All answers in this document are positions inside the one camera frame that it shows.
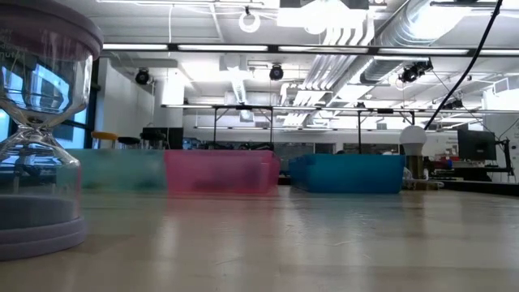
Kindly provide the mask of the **green translucent plastic bin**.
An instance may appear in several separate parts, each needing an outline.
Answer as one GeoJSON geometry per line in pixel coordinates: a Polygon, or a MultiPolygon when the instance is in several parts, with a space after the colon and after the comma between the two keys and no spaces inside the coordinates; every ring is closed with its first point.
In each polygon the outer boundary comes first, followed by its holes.
{"type": "Polygon", "coordinates": [[[71,149],[79,160],[81,187],[89,191],[165,191],[164,151],[71,149]]]}

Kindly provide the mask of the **white light bulb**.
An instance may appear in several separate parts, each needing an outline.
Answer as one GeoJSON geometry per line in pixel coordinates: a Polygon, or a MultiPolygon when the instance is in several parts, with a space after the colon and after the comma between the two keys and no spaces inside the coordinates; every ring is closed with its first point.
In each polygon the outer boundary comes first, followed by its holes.
{"type": "Polygon", "coordinates": [[[406,156],[422,156],[423,146],[427,142],[427,134],[423,128],[410,125],[401,131],[399,142],[406,156]]]}

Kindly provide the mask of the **brass lamp socket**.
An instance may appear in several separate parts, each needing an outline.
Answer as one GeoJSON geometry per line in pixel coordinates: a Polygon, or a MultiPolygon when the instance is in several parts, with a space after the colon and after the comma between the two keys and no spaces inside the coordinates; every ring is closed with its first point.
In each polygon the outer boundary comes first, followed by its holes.
{"type": "Polygon", "coordinates": [[[423,178],[423,157],[422,156],[407,156],[406,168],[410,171],[412,178],[423,178]]]}

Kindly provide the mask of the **black aluminium table frame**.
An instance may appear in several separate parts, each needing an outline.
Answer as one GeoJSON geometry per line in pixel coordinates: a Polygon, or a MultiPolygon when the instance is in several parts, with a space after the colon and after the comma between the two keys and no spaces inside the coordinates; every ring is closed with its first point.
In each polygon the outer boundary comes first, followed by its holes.
{"type": "Polygon", "coordinates": [[[519,198],[519,184],[508,182],[479,182],[440,180],[444,189],[519,198]]]}

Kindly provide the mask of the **black ceiling spotlight cluster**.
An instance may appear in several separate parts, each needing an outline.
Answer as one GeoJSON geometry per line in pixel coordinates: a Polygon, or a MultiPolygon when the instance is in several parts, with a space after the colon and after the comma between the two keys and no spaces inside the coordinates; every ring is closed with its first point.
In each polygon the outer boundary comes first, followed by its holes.
{"type": "Polygon", "coordinates": [[[414,62],[412,65],[404,67],[404,70],[399,74],[398,79],[404,84],[413,83],[433,69],[434,67],[431,60],[414,62]]]}

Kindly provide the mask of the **linear ceiling light rail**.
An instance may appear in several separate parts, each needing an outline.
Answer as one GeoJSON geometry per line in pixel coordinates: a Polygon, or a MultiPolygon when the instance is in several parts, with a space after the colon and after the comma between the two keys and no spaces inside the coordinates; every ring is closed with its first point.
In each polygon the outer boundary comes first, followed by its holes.
{"type": "Polygon", "coordinates": [[[260,53],[260,54],[344,54],[406,57],[519,57],[515,48],[444,48],[444,47],[383,47],[351,45],[235,45],[235,44],[176,44],[176,43],[109,43],[105,52],[185,52],[185,53],[260,53]]]}

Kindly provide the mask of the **pink translucent plastic bin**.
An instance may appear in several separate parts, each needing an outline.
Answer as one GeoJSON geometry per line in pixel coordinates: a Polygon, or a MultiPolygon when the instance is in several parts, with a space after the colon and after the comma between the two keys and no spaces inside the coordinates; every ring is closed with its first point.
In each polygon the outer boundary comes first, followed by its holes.
{"type": "Polygon", "coordinates": [[[173,194],[267,194],[281,170],[269,150],[167,150],[164,163],[173,194]]]}

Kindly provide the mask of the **purple capped hourglass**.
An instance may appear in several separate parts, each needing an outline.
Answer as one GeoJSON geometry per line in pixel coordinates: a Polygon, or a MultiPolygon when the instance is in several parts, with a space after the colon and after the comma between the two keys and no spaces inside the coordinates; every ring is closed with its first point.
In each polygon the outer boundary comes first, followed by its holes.
{"type": "Polygon", "coordinates": [[[0,0],[0,110],[16,124],[0,141],[0,261],[80,245],[81,165],[54,138],[84,110],[101,30],[56,0],[0,0]]]}

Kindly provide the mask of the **black background rig frame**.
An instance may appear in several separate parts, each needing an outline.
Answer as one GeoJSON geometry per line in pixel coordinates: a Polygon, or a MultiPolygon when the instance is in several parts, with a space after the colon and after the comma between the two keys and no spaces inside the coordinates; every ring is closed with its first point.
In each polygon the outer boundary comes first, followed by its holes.
{"type": "Polygon", "coordinates": [[[214,111],[213,118],[213,138],[212,142],[216,143],[217,138],[217,120],[219,119],[219,115],[217,114],[219,109],[225,110],[247,110],[247,111],[262,111],[268,110],[270,115],[267,115],[268,121],[270,122],[269,127],[260,127],[260,130],[269,130],[269,143],[273,144],[273,118],[275,111],[331,111],[331,112],[354,112],[357,114],[358,118],[358,144],[362,143],[361,137],[361,113],[375,113],[375,114],[400,114],[402,118],[407,121],[410,125],[415,126],[415,113],[416,111],[413,109],[390,109],[390,108],[340,108],[340,107],[318,107],[318,106],[271,106],[271,105],[161,105],[161,108],[171,108],[171,109],[212,109],[214,111]]]}

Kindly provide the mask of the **teal plastic bin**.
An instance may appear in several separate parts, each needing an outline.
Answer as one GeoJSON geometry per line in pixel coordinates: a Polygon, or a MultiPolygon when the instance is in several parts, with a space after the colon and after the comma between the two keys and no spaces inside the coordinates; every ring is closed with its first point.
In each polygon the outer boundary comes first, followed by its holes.
{"type": "Polygon", "coordinates": [[[396,194],[405,157],[377,154],[306,154],[289,162],[292,186],[314,193],[396,194]]]}

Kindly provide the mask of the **black cabinet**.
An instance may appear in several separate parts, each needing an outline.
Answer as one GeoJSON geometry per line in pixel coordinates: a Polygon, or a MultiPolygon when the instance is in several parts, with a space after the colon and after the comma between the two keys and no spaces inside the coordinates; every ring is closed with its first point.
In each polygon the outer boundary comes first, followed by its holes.
{"type": "Polygon", "coordinates": [[[165,149],[182,149],[183,128],[182,127],[145,127],[143,132],[160,132],[166,137],[165,149]]]}

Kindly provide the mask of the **black computer monitor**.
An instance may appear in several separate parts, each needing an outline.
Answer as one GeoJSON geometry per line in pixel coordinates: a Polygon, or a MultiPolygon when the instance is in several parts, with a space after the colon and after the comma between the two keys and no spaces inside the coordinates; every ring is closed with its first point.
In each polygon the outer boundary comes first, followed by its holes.
{"type": "Polygon", "coordinates": [[[472,161],[496,159],[495,137],[489,131],[458,130],[459,157],[472,161]]]}

